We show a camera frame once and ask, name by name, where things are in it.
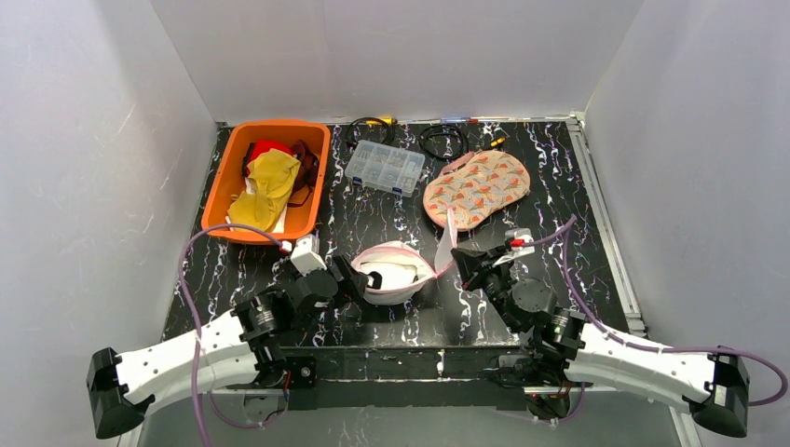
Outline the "white mesh laundry bag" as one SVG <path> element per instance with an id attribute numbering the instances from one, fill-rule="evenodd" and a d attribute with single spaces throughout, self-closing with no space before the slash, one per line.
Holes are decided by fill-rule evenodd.
<path id="1" fill-rule="evenodd" d="M 454 264 L 451 249 L 457 247 L 455 210 L 449 210 L 448 224 L 432 262 L 401 241 L 390 241 L 361 252 L 351 262 L 369 277 L 364 300 L 372 305 L 399 305 L 411 299 L 432 280 Z"/>

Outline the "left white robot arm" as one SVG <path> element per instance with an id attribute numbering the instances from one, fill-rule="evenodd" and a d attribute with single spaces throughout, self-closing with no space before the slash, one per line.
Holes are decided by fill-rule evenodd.
<path id="1" fill-rule="evenodd" d="M 335 256 L 328 267 L 270 286 L 198 330 L 134 351 L 95 352 L 87 390 L 96 438 L 123 435 L 175 401 L 226 386 L 313 386 L 314 360 L 287 358 L 280 339 L 326 307 L 359 301 L 380 281 Z"/>

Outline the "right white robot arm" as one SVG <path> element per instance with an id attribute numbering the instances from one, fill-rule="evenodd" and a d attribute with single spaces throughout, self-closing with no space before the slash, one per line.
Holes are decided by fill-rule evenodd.
<path id="1" fill-rule="evenodd" d="M 523 338 L 520 354 L 499 366 L 506 384 L 609 386 L 688 413 L 714 433 L 746 436 L 750 379 L 739 355 L 721 348 L 675 352 L 597 327 L 583 313 L 558 305 L 540 281 L 513 279 L 507 246 L 451 254 L 463 288 L 482 291 L 508 329 Z"/>

